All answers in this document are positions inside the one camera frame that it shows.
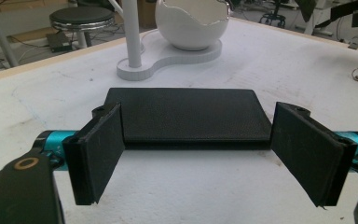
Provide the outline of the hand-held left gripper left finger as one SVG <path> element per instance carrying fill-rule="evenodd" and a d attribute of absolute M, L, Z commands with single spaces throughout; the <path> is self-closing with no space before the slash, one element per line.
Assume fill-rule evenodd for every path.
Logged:
<path fill-rule="evenodd" d="M 62 145 L 76 204 L 98 203 L 125 149 L 120 104 L 95 108 L 91 121 Z"/>

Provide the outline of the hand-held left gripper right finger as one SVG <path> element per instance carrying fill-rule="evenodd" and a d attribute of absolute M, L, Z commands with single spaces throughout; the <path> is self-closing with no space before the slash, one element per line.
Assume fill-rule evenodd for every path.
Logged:
<path fill-rule="evenodd" d="M 357 144 L 314 120 L 309 110 L 278 102 L 271 149 L 316 206 L 335 206 Z"/>

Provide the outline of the black rectangular box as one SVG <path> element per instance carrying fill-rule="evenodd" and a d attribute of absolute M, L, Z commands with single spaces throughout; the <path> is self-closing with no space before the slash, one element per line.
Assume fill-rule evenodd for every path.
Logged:
<path fill-rule="evenodd" d="M 120 105 L 128 149 L 267 149 L 271 123 L 244 89 L 112 88 L 97 115 Z"/>

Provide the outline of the black office chair base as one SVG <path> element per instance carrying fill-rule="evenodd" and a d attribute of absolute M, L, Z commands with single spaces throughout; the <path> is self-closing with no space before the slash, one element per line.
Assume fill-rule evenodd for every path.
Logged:
<path fill-rule="evenodd" d="M 273 0 L 275 3 L 275 8 L 270 13 L 265 13 L 259 20 L 260 23 L 264 22 L 267 25 L 271 25 L 274 21 L 277 22 L 279 28 L 285 27 L 286 18 L 283 15 L 279 14 L 279 9 L 282 3 L 282 0 Z"/>

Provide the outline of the white stand with pole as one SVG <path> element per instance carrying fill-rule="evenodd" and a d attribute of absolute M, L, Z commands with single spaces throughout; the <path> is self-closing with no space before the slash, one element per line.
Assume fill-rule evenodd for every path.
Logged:
<path fill-rule="evenodd" d="M 166 66 L 207 63 L 221 55 L 221 37 L 207 49 L 184 50 L 169 43 L 158 27 L 141 35 L 135 0 L 124 0 L 121 14 L 124 16 L 127 57 L 117 63 L 117 75 L 124 80 L 145 80 Z"/>

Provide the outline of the black pedal box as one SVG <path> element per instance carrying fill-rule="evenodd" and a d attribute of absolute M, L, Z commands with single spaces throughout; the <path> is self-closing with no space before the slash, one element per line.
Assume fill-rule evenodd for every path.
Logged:
<path fill-rule="evenodd" d="M 46 38 L 49 48 L 52 52 L 64 52 L 72 49 L 71 42 L 62 32 L 56 34 L 47 34 Z"/>

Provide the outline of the black round stool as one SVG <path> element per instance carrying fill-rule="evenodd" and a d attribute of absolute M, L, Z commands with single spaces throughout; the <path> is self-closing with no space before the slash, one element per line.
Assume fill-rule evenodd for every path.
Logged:
<path fill-rule="evenodd" d="M 103 29 L 115 22 L 113 11 L 103 7 L 67 7 L 49 15 L 51 26 L 59 31 L 76 33 L 77 46 L 91 46 L 90 31 Z"/>

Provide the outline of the white eggshell-shaped bowl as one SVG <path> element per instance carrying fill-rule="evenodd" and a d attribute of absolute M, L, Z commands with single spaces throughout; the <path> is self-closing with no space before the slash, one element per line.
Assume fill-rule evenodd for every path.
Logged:
<path fill-rule="evenodd" d="M 155 20 L 160 34 L 175 47 L 202 50 L 223 35 L 229 12 L 226 0 L 158 0 Z"/>

